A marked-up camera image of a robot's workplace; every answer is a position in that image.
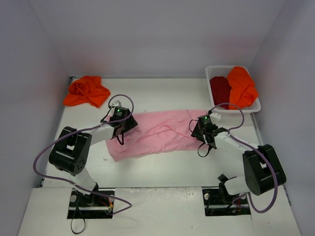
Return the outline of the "white plastic basket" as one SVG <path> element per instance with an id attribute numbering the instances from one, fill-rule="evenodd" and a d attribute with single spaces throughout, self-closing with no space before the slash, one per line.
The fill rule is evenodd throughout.
<path id="1" fill-rule="evenodd" d="M 227 78 L 229 72 L 235 66 L 237 66 L 237 65 L 210 65 L 210 66 L 207 66 L 205 68 L 207 85 L 208 85 L 210 101 L 211 101 L 212 106 L 216 106 L 216 105 L 214 104 L 214 101 L 213 101 L 213 96 L 212 96 L 212 91 L 211 91 L 211 86 L 210 86 L 210 80 L 216 76 L 223 76 L 223 77 Z M 229 105 L 229 110 L 226 110 L 226 109 L 221 107 L 221 105 L 223 105 L 223 103 L 219 104 L 218 107 L 215 108 L 215 110 L 218 112 L 222 112 L 222 113 L 236 113 L 237 112 L 237 108 L 235 108 L 236 105 L 231 104 L 231 103 L 227 103 L 227 104 Z M 259 97 L 256 99 L 256 101 L 253 102 L 253 104 L 250 107 L 246 107 L 246 108 L 243 108 L 241 110 L 243 111 L 243 113 L 259 112 L 261 110 L 261 104 L 259 101 Z"/>

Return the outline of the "orange t shirt in basket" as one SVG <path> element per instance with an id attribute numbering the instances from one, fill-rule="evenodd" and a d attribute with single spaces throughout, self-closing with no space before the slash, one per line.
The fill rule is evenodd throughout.
<path id="1" fill-rule="evenodd" d="M 245 68 L 233 67 L 227 76 L 227 81 L 231 87 L 229 103 L 243 109 L 250 107 L 258 98 L 255 83 Z"/>

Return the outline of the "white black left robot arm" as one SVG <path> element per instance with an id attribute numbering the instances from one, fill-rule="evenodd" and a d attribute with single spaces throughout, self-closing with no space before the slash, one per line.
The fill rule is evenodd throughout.
<path id="1" fill-rule="evenodd" d="M 101 120 L 101 127 L 73 134 L 56 143 L 50 152 L 49 163 L 59 171 L 68 174 L 69 179 L 80 187 L 86 189 L 76 190 L 77 203 L 83 206 L 94 206 L 98 199 L 98 184 L 89 175 L 85 165 L 87 163 L 90 147 L 96 143 L 117 139 L 120 145 L 124 144 L 124 134 L 138 126 L 131 111 L 121 106 L 112 106 L 108 115 Z"/>

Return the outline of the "orange t shirt on table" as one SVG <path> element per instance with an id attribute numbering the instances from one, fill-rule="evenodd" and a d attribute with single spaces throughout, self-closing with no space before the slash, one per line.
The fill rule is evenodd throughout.
<path id="1" fill-rule="evenodd" d="M 102 85 L 100 76 L 84 76 L 68 87 L 63 105 L 73 107 L 89 103 L 99 108 L 110 95 L 110 90 Z"/>

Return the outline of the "dark red t shirt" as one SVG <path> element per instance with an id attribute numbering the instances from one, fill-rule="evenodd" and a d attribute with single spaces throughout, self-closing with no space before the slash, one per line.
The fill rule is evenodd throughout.
<path id="1" fill-rule="evenodd" d="M 221 105 L 222 108 L 229 110 L 229 98 L 231 86 L 229 85 L 228 80 L 223 76 L 216 76 L 210 80 L 210 86 L 213 96 L 213 101 L 215 105 Z"/>

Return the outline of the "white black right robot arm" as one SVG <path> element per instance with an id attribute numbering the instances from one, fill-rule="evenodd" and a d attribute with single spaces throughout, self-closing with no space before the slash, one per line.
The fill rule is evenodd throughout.
<path id="1" fill-rule="evenodd" d="M 278 187 L 286 183 L 286 175 L 275 149 L 269 145 L 254 145 L 231 135 L 230 130 L 218 127 L 211 120 L 211 115 L 202 115 L 196 120 L 191 136 L 212 149 L 224 150 L 238 158 L 244 169 L 240 177 L 219 176 L 218 197 L 224 203 L 236 204 L 241 197 L 254 194 L 260 196 L 274 191 L 267 209 L 276 202 Z"/>

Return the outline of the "pink t shirt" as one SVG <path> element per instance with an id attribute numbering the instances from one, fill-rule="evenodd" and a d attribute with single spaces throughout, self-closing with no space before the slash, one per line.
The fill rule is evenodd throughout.
<path id="1" fill-rule="evenodd" d="M 138 125 L 124 134 L 124 144 L 107 140 L 110 156 L 118 162 L 171 151 L 197 150 L 201 142 L 191 136 L 189 122 L 206 114 L 205 110 L 172 110 L 134 114 Z"/>

